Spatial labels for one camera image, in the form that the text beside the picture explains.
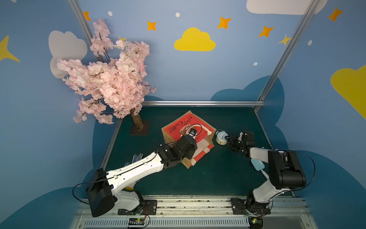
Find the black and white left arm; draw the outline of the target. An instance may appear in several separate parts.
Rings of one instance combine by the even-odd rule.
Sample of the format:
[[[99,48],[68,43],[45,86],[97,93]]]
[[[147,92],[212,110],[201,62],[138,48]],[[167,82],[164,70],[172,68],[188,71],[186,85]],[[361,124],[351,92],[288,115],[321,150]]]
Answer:
[[[96,170],[86,187],[91,215],[104,215],[116,203],[122,204],[127,211],[142,209],[142,195],[137,191],[125,192],[123,189],[150,174],[175,167],[185,158],[191,159],[196,150],[194,137],[183,135],[172,146],[161,145],[147,157],[126,167],[107,172],[103,168]]]

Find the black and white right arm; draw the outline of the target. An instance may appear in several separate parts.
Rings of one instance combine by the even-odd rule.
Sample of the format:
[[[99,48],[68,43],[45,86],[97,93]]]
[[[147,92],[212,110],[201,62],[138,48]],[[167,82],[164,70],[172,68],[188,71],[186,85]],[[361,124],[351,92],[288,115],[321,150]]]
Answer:
[[[244,203],[246,212],[256,216],[270,214],[272,200],[286,192],[307,186],[307,178],[295,151],[278,151],[254,146],[254,134],[241,132],[225,139],[234,152],[241,152],[249,159],[268,164],[266,181],[249,192]]]

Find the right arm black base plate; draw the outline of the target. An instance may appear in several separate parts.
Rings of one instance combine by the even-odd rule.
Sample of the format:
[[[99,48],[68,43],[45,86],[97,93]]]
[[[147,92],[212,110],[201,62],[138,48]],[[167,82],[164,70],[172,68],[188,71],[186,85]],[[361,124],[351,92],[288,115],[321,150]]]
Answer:
[[[234,215],[256,215],[265,216],[271,214],[269,203],[258,203],[254,200],[244,200],[240,198],[231,198],[232,211]]]

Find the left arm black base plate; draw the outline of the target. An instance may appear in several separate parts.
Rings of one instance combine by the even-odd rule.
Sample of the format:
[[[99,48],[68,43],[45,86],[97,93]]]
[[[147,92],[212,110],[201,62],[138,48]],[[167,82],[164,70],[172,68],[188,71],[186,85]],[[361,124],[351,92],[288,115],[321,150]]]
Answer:
[[[129,211],[126,209],[118,209],[118,215],[156,215],[157,200],[145,200],[139,204],[135,209]]]

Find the blue twin bell alarm clock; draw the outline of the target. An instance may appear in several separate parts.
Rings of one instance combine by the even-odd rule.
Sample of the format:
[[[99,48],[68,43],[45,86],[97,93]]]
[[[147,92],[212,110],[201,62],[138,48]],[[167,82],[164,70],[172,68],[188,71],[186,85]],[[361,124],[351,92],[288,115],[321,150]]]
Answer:
[[[224,130],[218,129],[215,135],[217,144],[224,146],[228,143],[227,138],[229,135]]]

